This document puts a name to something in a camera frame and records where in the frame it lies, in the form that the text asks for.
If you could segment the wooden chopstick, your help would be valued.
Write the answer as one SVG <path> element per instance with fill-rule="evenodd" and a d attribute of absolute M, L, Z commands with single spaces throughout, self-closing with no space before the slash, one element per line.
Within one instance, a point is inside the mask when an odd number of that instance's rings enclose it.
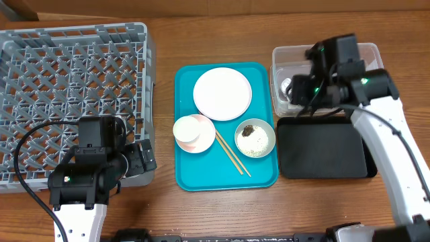
<path fill-rule="evenodd" d="M 236 167 L 236 169 L 238 170 L 238 172 L 243 175 L 243 171 L 242 169 L 239 167 L 239 165 L 236 163 L 236 161 L 234 160 L 233 156 L 230 154 L 230 152 L 228 151 L 228 149 L 225 147 L 224 143 L 220 140 L 219 136 L 216 134 L 216 140 L 218 141 L 218 143 L 220 144 L 220 146 L 222 147 L 222 150 L 227 154 L 228 158 L 231 160 L 232 164 Z"/>
<path fill-rule="evenodd" d="M 224 140 L 224 138 L 222 137 L 222 135 L 217 130 L 215 130 L 215 132 L 219 136 L 220 140 L 224 143 L 225 147 L 228 149 L 228 151 L 230 152 L 230 154 L 233 156 L 233 158 L 236 161 L 236 163 L 242 169 L 243 173 L 246 173 L 249 177 L 251 177 L 250 172 L 245 167 L 245 165 L 243 164 L 243 162 L 239 159 L 239 157 L 236 155 L 236 153 L 233 151 L 233 149 L 230 147 L 230 145 Z"/>

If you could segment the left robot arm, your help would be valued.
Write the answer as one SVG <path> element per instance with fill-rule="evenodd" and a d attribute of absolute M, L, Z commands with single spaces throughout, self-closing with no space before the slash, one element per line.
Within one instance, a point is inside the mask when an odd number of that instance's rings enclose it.
<path fill-rule="evenodd" d="M 60 221 L 55 233 L 68 241 L 99 241 L 111 190 L 157 164 L 150 140 L 129 143 L 125 122 L 116 116 L 80 118 L 78 141 L 48 178 Z"/>

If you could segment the white tissue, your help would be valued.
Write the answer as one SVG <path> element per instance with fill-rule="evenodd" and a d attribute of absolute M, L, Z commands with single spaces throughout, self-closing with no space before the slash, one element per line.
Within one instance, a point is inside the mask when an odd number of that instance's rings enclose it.
<path fill-rule="evenodd" d="M 281 92 L 286 98 L 288 98 L 289 94 L 290 94 L 291 82 L 292 82 L 292 80 L 290 78 L 285 78 L 280 85 Z"/>

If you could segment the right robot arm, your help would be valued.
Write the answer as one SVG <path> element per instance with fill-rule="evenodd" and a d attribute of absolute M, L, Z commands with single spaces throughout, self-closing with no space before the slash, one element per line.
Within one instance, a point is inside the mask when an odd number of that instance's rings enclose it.
<path fill-rule="evenodd" d="M 429 167 L 406 123 L 400 94 L 385 69 L 366 70 L 355 34 L 317 42 L 304 53 L 310 74 L 292 77 L 290 101 L 345 110 L 385 183 L 395 225 L 327 229 L 328 241 L 428 241 Z"/>

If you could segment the grey bowl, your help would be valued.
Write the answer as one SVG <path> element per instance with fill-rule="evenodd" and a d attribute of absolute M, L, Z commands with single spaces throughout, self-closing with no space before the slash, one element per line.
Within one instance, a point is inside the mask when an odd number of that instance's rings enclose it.
<path fill-rule="evenodd" d="M 275 147 L 275 131 L 266 121 L 252 118 L 236 129 L 234 141 L 239 151 L 250 158 L 262 158 Z"/>

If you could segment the brown food scrap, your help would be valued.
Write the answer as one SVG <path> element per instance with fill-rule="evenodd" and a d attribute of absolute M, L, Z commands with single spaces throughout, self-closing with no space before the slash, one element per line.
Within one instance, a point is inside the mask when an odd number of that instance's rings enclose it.
<path fill-rule="evenodd" d="M 248 137 L 248 136 L 250 136 L 254 132 L 254 130 L 255 130 L 255 128 L 254 128 L 253 125 L 251 125 L 251 124 L 250 125 L 246 125 L 243 128 L 242 136 L 243 137 Z"/>

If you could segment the white round plate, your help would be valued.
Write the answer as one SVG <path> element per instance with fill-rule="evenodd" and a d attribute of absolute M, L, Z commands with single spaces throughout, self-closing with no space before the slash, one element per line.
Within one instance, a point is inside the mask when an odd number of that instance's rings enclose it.
<path fill-rule="evenodd" d="M 206 71 L 193 88 L 197 109 L 216 121 L 238 118 L 247 111 L 252 97 L 248 79 L 239 71 L 227 67 Z"/>

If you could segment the white paper cup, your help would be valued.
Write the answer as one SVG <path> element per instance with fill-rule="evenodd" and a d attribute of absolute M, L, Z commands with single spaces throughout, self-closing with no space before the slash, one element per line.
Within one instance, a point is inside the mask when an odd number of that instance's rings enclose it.
<path fill-rule="evenodd" d="M 183 116 L 173 125 L 174 137 L 183 143 L 192 143 L 200 135 L 200 123 L 193 116 Z"/>

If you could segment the pile of white rice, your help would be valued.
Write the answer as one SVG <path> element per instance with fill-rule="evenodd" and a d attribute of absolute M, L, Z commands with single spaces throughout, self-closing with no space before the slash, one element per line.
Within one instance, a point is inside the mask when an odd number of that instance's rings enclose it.
<path fill-rule="evenodd" d="M 248 136 L 243 137 L 242 131 L 236 138 L 236 144 L 239 150 L 248 157 L 258 157 L 266 152 L 269 139 L 266 131 L 260 126 L 254 125 L 254 132 Z"/>

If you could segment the pink bowl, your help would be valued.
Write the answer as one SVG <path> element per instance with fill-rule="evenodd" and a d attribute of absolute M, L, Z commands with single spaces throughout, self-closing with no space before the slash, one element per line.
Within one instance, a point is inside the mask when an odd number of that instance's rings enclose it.
<path fill-rule="evenodd" d="M 209 149 L 214 142 L 216 136 L 214 124 L 209 118 L 201 114 L 192 114 L 189 116 L 193 116 L 200 123 L 199 137 L 192 143 L 183 143 L 178 141 L 176 138 L 175 141 L 179 145 L 179 147 L 185 152 L 202 153 Z"/>

